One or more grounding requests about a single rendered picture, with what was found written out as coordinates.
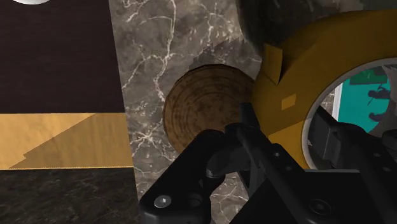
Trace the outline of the brown wooden round bowl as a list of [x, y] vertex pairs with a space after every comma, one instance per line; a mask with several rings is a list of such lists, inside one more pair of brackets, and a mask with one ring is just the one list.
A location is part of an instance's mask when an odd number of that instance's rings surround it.
[[181, 153], [205, 129], [223, 130], [240, 120], [240, 103], [249, 102], [254, 79], [232, 66], [207, 64], [186, 72], [168, 93], [164, 131]]

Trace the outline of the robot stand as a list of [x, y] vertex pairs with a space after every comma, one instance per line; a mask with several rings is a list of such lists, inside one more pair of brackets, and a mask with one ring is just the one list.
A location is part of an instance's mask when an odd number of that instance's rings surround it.
[[109, 0], [0, 0], [0, 113], [121, 113]]

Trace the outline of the teal book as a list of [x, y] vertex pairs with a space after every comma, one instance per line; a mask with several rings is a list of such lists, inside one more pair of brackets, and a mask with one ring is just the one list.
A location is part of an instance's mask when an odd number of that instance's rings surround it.
[[370, 132], [383, 119], [389, 98], [390, 84], [383, 68], [367, 69], [335, 88], [332, 116]]

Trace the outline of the yellow tape roll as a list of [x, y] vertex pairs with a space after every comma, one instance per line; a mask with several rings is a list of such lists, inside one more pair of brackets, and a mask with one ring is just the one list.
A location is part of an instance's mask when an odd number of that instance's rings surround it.
[[315, 168], [307, 136], [317, 107], [350, 75], [383, 64], [397, 64], [397, 8], [339, 13], [268, 45], [251, 99], [261, 131]]

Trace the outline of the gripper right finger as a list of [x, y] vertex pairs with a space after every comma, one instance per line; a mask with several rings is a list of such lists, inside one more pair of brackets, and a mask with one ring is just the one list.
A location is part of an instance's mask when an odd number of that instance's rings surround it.
[[318, 107], [311, 124], [309, 139], [317, 148], [314, 134], [328, 131], [336, 141], [328, 160], [337, 169], [354, 169], [361, 174], [385, 224], [397, 224], [397, 129], [373, 136], [357, 125], [336, 121], [324, 108]]

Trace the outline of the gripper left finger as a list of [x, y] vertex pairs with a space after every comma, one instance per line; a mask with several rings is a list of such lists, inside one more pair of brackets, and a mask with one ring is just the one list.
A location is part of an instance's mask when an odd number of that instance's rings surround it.
[[229, 173], [240, 176], [249, 200], [230, 224], [303, 224], [302, 204], [288, 188], [303, 171], [260, 131], [250, 103], [224, 131], [200, 132], [139, 202], [141, 224], [215, 224], [211, 194]]

